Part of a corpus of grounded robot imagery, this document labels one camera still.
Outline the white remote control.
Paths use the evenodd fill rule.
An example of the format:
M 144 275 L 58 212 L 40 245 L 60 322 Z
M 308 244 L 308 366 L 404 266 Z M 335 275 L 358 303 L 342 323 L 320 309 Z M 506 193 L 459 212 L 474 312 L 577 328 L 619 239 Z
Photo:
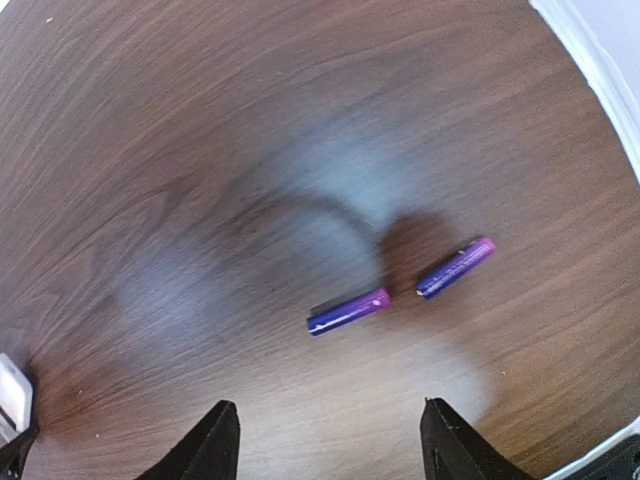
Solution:
M 6 353 L 1 354 L 1 444 L 15 440 L 31 426 L 34 389 Z

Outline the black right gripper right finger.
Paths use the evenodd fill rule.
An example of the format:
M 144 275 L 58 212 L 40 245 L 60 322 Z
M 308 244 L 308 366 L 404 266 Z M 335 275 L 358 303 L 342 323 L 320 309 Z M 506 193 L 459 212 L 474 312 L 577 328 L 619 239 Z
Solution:
M 426 479 L 532 479 L 442 398 L 425 400 L 420 435 Z

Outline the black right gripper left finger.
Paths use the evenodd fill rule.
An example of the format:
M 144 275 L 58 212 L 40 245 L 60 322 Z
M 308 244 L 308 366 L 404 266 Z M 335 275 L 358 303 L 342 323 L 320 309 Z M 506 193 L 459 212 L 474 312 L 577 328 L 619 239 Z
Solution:
M 239 417 L 228 400 L 214 407 L 155 465 L 138 479 L 236 479 Z

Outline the purple battery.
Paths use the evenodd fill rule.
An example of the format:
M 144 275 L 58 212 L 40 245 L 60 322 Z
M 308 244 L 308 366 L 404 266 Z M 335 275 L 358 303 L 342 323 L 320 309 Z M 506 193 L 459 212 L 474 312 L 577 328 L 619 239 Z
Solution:
M 480 265 L 495 251 L 495 244 L 489 237 L 475 238 L 420 278 L 415 285 L 416 293 L 424 299 L 433 298 Z
M 391 305 L 391 298 L 384 287 L 342 302 L 334 307 L 312 314 L 307 319 L 307 331 L 318 336 L 359 318 L 385 309 Z

